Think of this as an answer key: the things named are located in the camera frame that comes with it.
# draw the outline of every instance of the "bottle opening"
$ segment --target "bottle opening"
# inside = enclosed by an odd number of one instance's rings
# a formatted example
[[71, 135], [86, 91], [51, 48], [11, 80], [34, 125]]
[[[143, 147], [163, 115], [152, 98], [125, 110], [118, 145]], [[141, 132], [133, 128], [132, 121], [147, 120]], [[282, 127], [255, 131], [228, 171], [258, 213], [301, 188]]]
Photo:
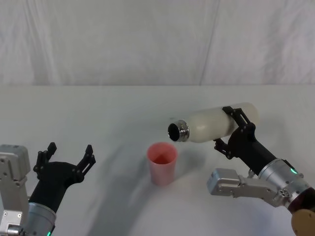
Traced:
[[167, 131], [168, 136], [171, 140], [173, 140], [174, 142], [179, 140], [180, 130], [176, 124], [174, 123], [170, 124]]

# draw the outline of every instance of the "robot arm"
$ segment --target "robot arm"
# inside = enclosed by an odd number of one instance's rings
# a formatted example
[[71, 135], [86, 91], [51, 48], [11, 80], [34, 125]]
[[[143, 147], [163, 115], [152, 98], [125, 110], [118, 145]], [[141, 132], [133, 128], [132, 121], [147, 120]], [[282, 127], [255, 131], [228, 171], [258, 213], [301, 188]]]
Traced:
[[[258, 120], [254, 105], [242, 103], [196, 112], [170, 124], [168, 135], [175, 142], [214, 140], [217, 151], [228, 159], [240, 158], [249, 167], [248, 177], [231, 169], [215, 169], [207, 182], [212, 195], [260, 198], [274, 207], [284, 206], [292, 213], [295, 234], [313, 236], [315, 190], [288, 161], [276, 158], [257, 141], [251, 121]], [[231, 136], [226, 144], [221, 137], [227, 135]]]
[[25, 188], [30, 172], [28, 151], [23, 146], [0, 146], [0, 192], [3, 203], [0, 235], [18, 235], [27, 222], [29, 201]]
[[291, 213], [300, 209], [315, 210], [315, 190], [286, 160], [276, 158], [255, 138], [255, 125], [242, 109], [223, 107], [239, 126], [228, 144], [221, 139], [215, 149], [228, 159], [240, 158], [258, 179], [244, 178], [235, 170], [215, 169], [208, 181], [212, 195], [261, 198], [274, 207], [285, 206]]
[[30, 171], [27, 149], [23, 146], [0, 146], [0, 192], [4, 207], [0, 235], [49, 236], [54, 230], [56, 213], [67, 188], [82, 182], [95, 164], [91, 145], [76, 166], [49, 162], [56, 149], [55, 143], [51, 143], [47, 151], [38, 153], [33, 170], [39, 183], [28, 200], [25, 189], [26, 174]]

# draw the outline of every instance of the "metal bracket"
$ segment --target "metal bracket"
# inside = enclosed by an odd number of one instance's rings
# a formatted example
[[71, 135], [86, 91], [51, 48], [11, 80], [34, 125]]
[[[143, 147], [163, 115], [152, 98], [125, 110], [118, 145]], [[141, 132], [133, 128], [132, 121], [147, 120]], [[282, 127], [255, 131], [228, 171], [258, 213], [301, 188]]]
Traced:
[[30, 172], [28, 151], [23, 146], [0, 146], [0, 192], [3, 214], [0, 235], [20, 235], [18, 226], [25, 223], [29, 211], [25, 188]]
[[265, 180], [244, 178], [232, 169], [215, 169], [207, 186], [212, 195], [260, 198], [274, 207], [283, 206], [290, 196]]

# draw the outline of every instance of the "white backdrop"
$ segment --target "white backdrop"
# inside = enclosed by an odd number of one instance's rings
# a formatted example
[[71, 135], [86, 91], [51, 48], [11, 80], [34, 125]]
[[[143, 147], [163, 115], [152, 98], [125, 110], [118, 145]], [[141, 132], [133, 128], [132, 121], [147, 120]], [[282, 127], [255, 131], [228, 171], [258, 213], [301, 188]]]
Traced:
[[0, 0], [0, 83], [315, 83], [313, 0]]

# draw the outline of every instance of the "white bottle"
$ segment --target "white bottle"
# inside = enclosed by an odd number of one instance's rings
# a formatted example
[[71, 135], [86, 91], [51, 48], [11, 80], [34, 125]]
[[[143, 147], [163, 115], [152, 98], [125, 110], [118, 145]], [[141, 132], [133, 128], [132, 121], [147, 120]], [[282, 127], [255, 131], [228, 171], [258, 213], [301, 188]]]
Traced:
[[[251, 103], [229, 105], [241, 108], [254, 124], [259, 122], [256, 107]], [[230, 135], [238, 125], [228, 116], [222, 107], [211, 108], [193, 113], [191, 116], [174, 122], [168, 127], [168, 136], [175, 142], [203, 143]]]

